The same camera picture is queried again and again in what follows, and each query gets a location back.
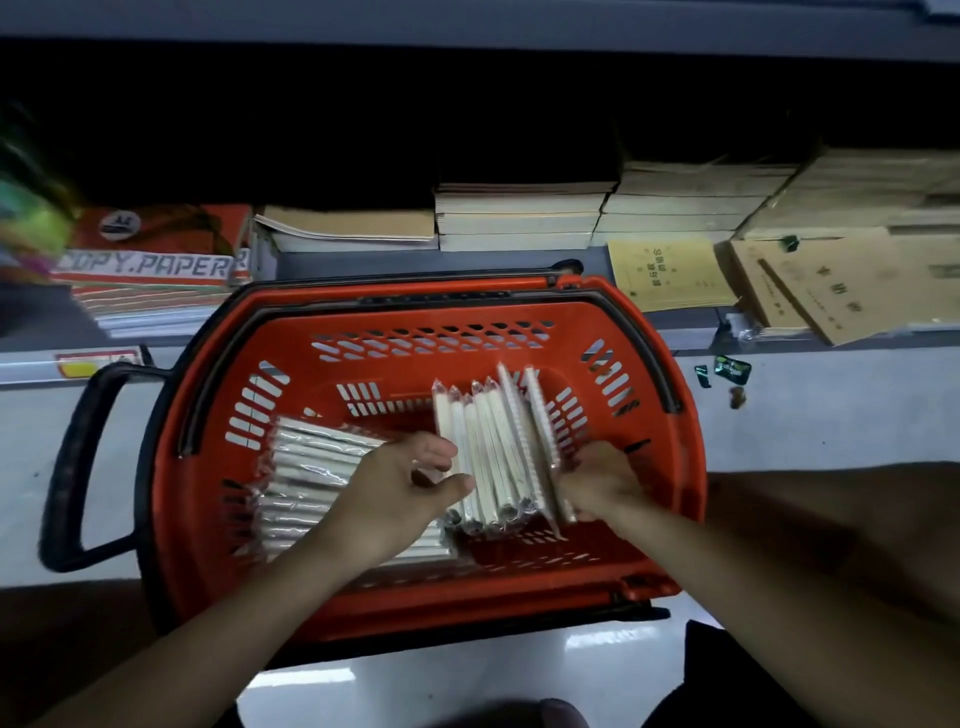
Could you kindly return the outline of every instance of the white floor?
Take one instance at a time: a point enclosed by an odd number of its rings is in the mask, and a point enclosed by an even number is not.
[[[960,460],[960,349],[744,356],[754,365],[747,404],[729,408],[730,385],[697,401],[714,471],[833,469],[919,460]],[[0,588],[60,580],[137,576],[130,554],[67,575],[46,571],[36,538],[63,429],[80,390],[0,392]],[[154,385],[122,393],[94,468],[88,546],[132,525],[132,479]],[[560,697],[592,726],[637,726],[679,684],[687,619],[708,619],[685,595],[659,600],[673,618],[607,623],[481,643],[264,673],[241,697],[253,726],[410,728],[492,702]],[[744,608],[749,609],[745,597]]]

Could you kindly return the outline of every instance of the basket handle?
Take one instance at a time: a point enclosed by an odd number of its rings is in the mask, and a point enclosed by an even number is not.
[[[123,385],[170,371],[129,362],[108,364],[87,382],[57,453],[40,526],[40,562],[52,571],[77,571],[133,549],[134,534],[86,549],[81,543],[86,490],[107,417]]]

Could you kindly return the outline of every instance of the yellow exercise book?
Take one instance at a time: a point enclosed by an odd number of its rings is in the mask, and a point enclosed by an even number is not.
[[[883,331],[960,321],[960,238],[807,240],[762,265],[834,346]]]
[[[609,247],[616,287],[641,311],[736,303],[709,240],[695,236],[672,243],[615,240]]]

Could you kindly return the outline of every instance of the right hand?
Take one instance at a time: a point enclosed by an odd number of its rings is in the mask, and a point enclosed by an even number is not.
[[[625,507],[649,507],[654,502],[636,479],[626,453],[608,442],[584,445],[577,467],[561,475],[560,492],[577,509],[580,521],[600,519],[614,526]]]

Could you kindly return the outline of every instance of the shopping basket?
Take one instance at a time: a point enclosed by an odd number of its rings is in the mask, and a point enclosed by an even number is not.
[[[245,483],[275,415],[373,429],[432,429],[431,385],[536,367],[559,444],[630,453],[655,498],[701,520],[706,467],[693,400],[670,351],[606,280],[569,268],[255,283],[237,292],[172,370],[119,363],[86,386],[51,481],[43,563],[77,570],[136,549],[161,630],[198,614],[254,566]],[[134,530],[81,544],[97,442],[122,385],[164,380],[144,437]],[[372,572],[297,633],[299,660],[607,619],[651,619],[677,585],[603,523],[545,522],[473,541],[477,568],[395,578]]]

